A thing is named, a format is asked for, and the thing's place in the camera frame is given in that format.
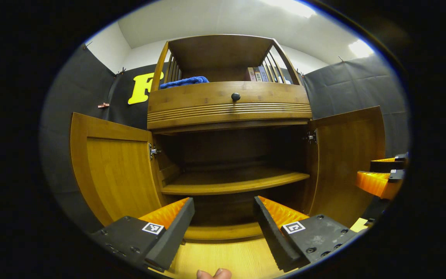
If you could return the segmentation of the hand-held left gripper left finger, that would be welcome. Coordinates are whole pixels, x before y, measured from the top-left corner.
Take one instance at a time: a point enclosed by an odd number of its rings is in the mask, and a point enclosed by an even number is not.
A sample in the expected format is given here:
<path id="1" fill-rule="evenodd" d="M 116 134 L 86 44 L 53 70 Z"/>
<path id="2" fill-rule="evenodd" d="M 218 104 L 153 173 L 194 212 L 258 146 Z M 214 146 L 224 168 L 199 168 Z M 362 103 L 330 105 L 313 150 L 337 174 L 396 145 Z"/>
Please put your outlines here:
<path id="1" fill-rule="evenodd" d="M 91 233 L 91 239 L 135 268 L 168 270 L 195 213 L 193 198 L 183 198 L 143 217 L 121 217 Z"/>

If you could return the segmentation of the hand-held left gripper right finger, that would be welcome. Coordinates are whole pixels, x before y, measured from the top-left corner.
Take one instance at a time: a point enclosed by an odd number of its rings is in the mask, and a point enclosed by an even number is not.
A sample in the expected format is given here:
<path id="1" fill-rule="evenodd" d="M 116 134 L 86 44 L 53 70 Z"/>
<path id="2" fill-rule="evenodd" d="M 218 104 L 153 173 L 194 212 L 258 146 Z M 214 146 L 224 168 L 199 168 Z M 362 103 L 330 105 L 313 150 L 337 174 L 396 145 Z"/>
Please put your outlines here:
<path id="1" fill-rule="evenodd" d="M 358 234 L 324 214 L 310 217 L 263 196 L 254 197 L 253 212 L 284 272 L 322 260 Z"/>

